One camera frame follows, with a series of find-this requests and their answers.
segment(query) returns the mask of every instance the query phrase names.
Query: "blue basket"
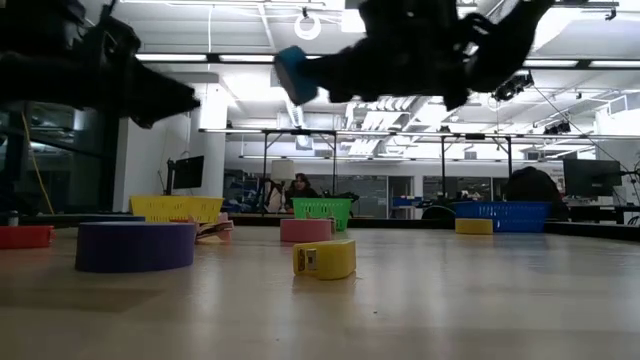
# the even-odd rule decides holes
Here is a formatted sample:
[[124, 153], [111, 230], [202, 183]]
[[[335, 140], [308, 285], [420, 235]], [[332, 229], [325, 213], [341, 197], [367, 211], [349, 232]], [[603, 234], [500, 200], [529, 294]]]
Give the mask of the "blue basket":
[[544, 202], [462, 202], [455, 204], [456, 218], [491, 219], [494, 232], [541, 233], [549, 215]]

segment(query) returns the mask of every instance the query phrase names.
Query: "lamp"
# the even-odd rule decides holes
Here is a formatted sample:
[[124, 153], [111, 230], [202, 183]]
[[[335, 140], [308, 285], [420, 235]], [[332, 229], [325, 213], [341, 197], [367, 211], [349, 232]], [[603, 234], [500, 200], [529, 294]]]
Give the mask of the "lamp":
[[287, 181], [294, 180], [295, 178], [296, 174], [293, 171], [292, 160], [283, 159], [271, 161], [271, 181], [273, 181], [273, 183], [277, 183], [278, 185], [282, 185], [282, 191], [280, 192], [279, 203], [272, 203], [271, 201], [269, 201], [269, 212], [279, 212], [283, 208], [283, 205], [286, 201], [284, 195], [284, 185]]
[[294, 180], [296, 173], [293, 171], [292, 160], [273, 160], [271, 162], [271, 180], [273, 181], [287, 181]]

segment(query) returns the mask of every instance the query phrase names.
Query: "computer monitor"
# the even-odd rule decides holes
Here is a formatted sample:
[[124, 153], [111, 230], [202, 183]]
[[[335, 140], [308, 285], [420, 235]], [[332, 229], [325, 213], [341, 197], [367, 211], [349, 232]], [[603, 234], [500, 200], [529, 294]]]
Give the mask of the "computer monitor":
[[565, 159], [563, 165], [566, 195], [613, 196], [613, 187], [622, 185], [617, 161]]
[[173, 188], [191, 189], [201, 187], [203, 169], [204, 156], [196, 156], [176, 161]]

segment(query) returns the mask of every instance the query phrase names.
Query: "tape roll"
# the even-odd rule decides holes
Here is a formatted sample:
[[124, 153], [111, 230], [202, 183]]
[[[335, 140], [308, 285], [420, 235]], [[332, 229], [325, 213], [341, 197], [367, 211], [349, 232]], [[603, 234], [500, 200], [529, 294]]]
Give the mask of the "tape roll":
[[78, 271], [144, 272], [193, 264], [196, 227], [186, 223], [102, 222], [80, 224]]

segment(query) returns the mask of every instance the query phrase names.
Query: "label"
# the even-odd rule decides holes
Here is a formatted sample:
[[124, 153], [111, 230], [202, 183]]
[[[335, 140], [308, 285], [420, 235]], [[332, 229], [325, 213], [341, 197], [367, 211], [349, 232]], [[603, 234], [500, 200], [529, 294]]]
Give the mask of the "label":
[[317, 270], [316, 263], [316, 250], [307, 250], [307, 265], [309, 267], [309, 270]]
[[304, 271], [307, 262], [304, 249], [298, 250], [298, 271]]

